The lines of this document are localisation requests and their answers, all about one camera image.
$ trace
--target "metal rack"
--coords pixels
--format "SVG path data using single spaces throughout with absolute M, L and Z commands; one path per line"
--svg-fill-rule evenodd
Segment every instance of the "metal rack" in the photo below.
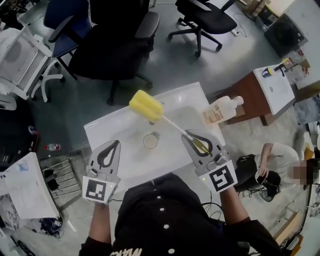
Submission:
M 82 196 L 81 182 L 77 177 L 77 174 L 75 173 L 75 170 L 72 164 L 72 158 L 69 156 L 60 156 L 57 158 L 58 160 L 60 160 L 59 162 L 42 169 L 42 172 L 53 170 L 53 174 L 45 178 L 45 182 L 47 184 L 47 188 L 50 191 L 55 204 L 57 205 L 58 210 L 63 211 L 67 207 L 69 207 L 71 204 L 76 202 Z M 48 186 L 48 182 L 53 179 L 56 180 L 56 183 L 61 187 L 55 190 L 50 190 Z M 58 205 L 57 203 L 58 198 L 63 198 L 71 194 L 75 194 L 75 196 L 72 199 L 64 202 L 64 204 Z

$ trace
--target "chair base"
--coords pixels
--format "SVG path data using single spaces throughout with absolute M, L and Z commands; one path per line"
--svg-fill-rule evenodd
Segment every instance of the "chair base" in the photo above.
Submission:
M 179 18 L 177 23 L 179 25 L 184 26 L 184 27 L 189 26 L 190 28 L 185 29 L 185 30 L 178 30 L 175 32 L 171 32 L 168 35 L 168 39 L 171 40 L 174 35 L 195 34 L 197 47 L 198 47 L 198 51 L 195 52 L 195 56 L 197 58 L 199 58 L 201 56 L 201 36 L 204 36 L 205 38 L 208 38 L 209 40 L 218 44 L 217 48 L 215 49 L 217 52 L 219 52 L 221 50 L 222 43 L 219 42 L 217 39 L 215 39 L 212 35 L 208 34 L 204 30 L 202 30 L 201 27 L 193 25 L 192 23 L 187 21 L 185 18 Z
M 67 66 L 67 64 L 62 60 L 61 56 L 57 57 L 57 60 L 61 63 L 61 65 L 65 68 L 66 71 L 74 78 L 74 80 L 78 80 L 74 73 L 72 73 Z
M 59 79 L 61 83 L 66 81 L 65 77 L 62 74 L 49 74 L 49 71 L 53 66 L 55 66 L 56 68 L 59 67 L 59 63 L 56 59 L 49 64 L 49 66 L 45 69 L 43 74 L 40 76 L 39 81 L 37 82 L 37 84 L 32 90 L 32 93 L 31 93 L 32 100 L 34 101 L 36 100 L 35 93 L 39 89 L 39 87 L 41 87 L 43 101 L 50 102 L 51 98 L 48 97 L 46 94 L 46 82 L 51 79 Z
M 147 90 L 151 89 L 153 87 L 153 82 L 147 78 L 146 76 L 140 74 L 140 73 L 137 73 L 135 75 L 136 77 L 146 81 L 146 85 L 145 85 L 145 88 Z M 111 89 L 110 89 L 110 96 L 109 98 L 107 99 L 106 103 L 109 105 L 109 106 L 113 106 L 115 104 L 115 93 L 116 93 L 116 88 L 117 86 L 119 85 L 119 81 L 118 80 L 113 80 L 112 81 L 112 85 L 111 85 Z

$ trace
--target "yellow sponge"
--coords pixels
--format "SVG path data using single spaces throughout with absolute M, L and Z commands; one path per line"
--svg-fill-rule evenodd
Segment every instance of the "yellow sponge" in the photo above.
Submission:
M 163 114 L 162 104 L 143 90 L 138 90 L 129 102 L 129 107 L 152 123 L 159 121 Z

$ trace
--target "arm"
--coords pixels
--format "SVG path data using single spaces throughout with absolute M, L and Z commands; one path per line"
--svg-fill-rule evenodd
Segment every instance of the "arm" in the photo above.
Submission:
M 49 43 L 56 42 L 62 34 L 66 34 L 78 45 L 81 43 L 82 38 L 71 29 L 71 24 L 74 20 L 74 17 L 75 17 L 74 15 L 69 16 L 60 23 L 60 25 L 50 35 L 48 39 Z
M 250 220 L 234 187 L 220 193 L 226 225 L 223 233 L 235 242 L 248 242 L 265 256 L 283 256 L 279 245 L 257 220 Z
M 109 206 L 96 204 L 89 231 L 89 237 L 106 244 L 111 244 Z
M 271 155 L 271 150 L 273 146 L 274 145 L 272 143 L 266 143 L 263 145 L 260 161 L 260 176 L 268 177 L 269 170 L 267 168 L 267 160 L 268 157 Z
M 79 256 L 105 256 L 112 251 L 109 206 L 96 204 L 89 237 L 81 245 Z
M 234 187 L 230 187 L 221 192 L 220 199 L 225 223 L 227 225 L 236 224 L 249 218 L 249 215 Z
M 145 14 L 139 28 L 137 29 L 134 37 L 136 39 L 148 40 L 152 38 L 159 26 L 160 16 L 158 13 L 149 11 Z

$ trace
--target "white shirt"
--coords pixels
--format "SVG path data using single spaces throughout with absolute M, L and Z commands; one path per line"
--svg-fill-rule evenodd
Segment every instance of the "white shirt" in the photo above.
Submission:
M 257 154 L 254 157 L 257 168 L 260 168 L 261 155 Z M 290 178 L 289 173 L 293 166 L 299 164 L 300 159 L 298 153 L 287 145 L 274 143 L 271 150 L 271 155 L 268 157 L 266 167 L 269 171 L 274 171 L 279 174 L 281 178 L 281 185 L 289 186 L 295 184 L 294 180 Z

